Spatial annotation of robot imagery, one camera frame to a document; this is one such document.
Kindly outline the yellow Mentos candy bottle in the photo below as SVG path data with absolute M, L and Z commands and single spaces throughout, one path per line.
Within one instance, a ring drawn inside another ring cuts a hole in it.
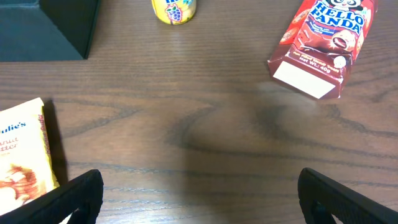
M 170 25 L 188 22 L 195 15 L 196 0 L 152 0 L 152 7 L 157 18 Z

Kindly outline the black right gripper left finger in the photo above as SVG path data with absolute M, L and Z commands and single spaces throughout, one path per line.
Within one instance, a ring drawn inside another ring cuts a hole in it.
M 1 224 L 95 224 L 103 203 L 103 178 L 92 169 L 1 216 Z

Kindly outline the red Hello Panda box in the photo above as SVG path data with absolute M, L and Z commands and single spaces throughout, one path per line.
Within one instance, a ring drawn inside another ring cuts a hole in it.
M 339 98 L 377 9 L 377 0 L 304 0 L 268 61 L 271 78 Z

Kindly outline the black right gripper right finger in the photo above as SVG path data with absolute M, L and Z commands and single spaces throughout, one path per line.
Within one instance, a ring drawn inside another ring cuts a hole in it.
M 397 212 L 311 169 L 302 169 L 298 197 L 306 224 L 397 223 Z

